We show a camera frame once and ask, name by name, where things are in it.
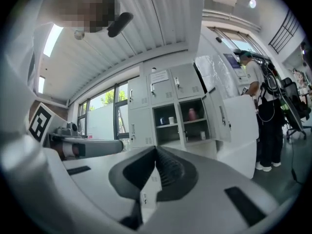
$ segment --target ceiling panel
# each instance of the ceiling panel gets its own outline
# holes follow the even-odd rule
[[[41,55],[40,75],[44,93],[62,100],[72,98],[105,71],[141,53],[165,45],[187,42],[188,0],[120,0],[121,12],[134,19],[115,38],[107,31],[86,33],[76,40],[64,28],[50,57]]]

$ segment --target white t-shirt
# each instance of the white t-shirt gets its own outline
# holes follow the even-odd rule
[[[253,97],[253,98],[258,101],[258,105],[260,106],[262,104],[262,100],[259,97],[260,97],[260,95],[263,96],[264,92],[265,92],[265,90],[262,90],[262,92],[261,92],[261,89],[260,89],[261,84],[264,82],[264,76],[262,74],[262,70],[261,70],[260,65],[256,61],[251,60],[246,65],[246,74],[247,74],[247,77],[249,79],[250,84],[252,84],[255,81],[259,82],[259,89],[257,90],[255,97]],[[275,96],[273,97],[273,95],[270,95],[268,92],[265,93],[264,98],[267,101],[277,99],[277,97],[275,97]]]

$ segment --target black pants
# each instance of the black pants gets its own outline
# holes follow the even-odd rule
[[[281,161],[284,116],[278,99],[274,101],[264,99],[259,106],[259,116],[262,120],[267,121],[273,113],[273,118],[268,122],[262,122],[261,125],[261,154],[259,159],[260,164],[265,167],[271,166],[272,162],[279,163]]]

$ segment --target door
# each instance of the door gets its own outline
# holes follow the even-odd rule
[[[209,91],[203,98],[209,131],[212,139],[231,142],[231,130],[228,116],[220,91],[217,87]]]
[[[128,81],[128,105],[130,110],[148,106],[146,77]]]
[[[129,110],[129,136],[132,147],[154,144],[149,108]]]
[[[168,70],[164,70],[162,72],[167,73],[167,80],[163,80],[160,82],[153,83],[152,82],[152,77],[157,75],[157,73],[153,73],[149,75],[149,86],[150,86],[150,93],[151,93],[151,103],[152,105],[167,102],[167,101],[172,101],[173,100],[173,95],[172,95],[172,85],[171,81],[168,76]]]
[[[192,64],[171,68],[171,74],[178,99],[203,94],[203,88]]]

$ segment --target skylight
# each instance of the skylight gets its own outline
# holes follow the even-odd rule
[[[43,94],[44,81],[45,81],[45,78],[40,76],[39,77],[38,92],[41,94]]]
[[[43,53],[50,57],[51,53],[52,53],[52,50],[53,50],[53,47],[55,45],[55,43],[57,42],[57,39],[60,35],[60,33],[62,32],[62,27],[58,27],[57,25],[53,25],[52,29],[51,29],[51,32],[49,34],[49,37],[48,37],[48,40],[45,44],[45,47],[44,47],[44,50],[43,50]]]

